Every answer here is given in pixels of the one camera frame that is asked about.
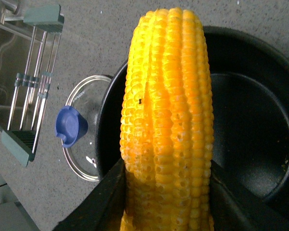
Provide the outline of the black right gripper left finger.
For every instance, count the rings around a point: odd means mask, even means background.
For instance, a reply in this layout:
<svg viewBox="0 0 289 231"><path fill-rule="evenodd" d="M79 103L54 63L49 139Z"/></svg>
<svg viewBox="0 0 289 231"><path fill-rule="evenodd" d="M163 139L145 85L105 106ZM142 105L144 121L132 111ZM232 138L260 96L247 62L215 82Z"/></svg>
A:
<svg viewBox="0 0 289 231"><path fill-rule="evenodd" d="M55 231L119 231L125 207L126 178L122 159Z"/></svg>

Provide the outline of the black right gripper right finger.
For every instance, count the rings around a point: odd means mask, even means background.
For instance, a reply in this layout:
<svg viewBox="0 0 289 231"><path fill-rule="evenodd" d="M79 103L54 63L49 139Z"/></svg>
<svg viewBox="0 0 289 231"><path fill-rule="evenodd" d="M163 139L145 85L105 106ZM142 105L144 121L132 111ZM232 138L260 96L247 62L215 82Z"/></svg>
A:
<svg viewBox="0 0 289 231"><path fill-rule="evenodd" d="M216 231L289 231L289 220L211 161L210 211Z"/></svg>

